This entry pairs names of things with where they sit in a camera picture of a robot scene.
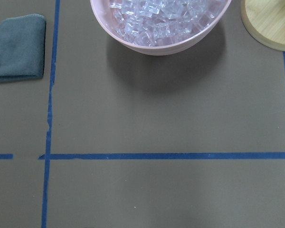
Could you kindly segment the pink bowl of ice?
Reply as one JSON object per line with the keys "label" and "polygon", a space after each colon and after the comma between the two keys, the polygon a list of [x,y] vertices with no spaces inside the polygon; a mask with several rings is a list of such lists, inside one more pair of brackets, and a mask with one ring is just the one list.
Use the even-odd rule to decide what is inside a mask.
{"label": "pink bowl of ice", "polygon": [[166,56],[201,41],[216,26],[229,0],[92,0],[101,27],[136,52]]}

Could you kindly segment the grey folded cloth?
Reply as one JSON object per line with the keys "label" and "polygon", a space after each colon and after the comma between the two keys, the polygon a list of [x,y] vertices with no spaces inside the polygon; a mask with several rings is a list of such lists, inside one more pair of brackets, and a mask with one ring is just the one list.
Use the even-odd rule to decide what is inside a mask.
{"label": "grey folded cloth", "polygon": [[0,83],[42,78],[46,19],[39,14],[0,23]]}

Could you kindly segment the wooden stand with round base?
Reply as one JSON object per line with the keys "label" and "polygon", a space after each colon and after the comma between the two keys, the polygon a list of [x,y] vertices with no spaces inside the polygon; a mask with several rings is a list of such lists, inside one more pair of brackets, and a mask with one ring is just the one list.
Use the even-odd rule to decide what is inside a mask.
{"label": "wooden stand with round base", "polygon": [[243,0],[240,13],[254,39],[272,49],[285,51],[285,0]]}

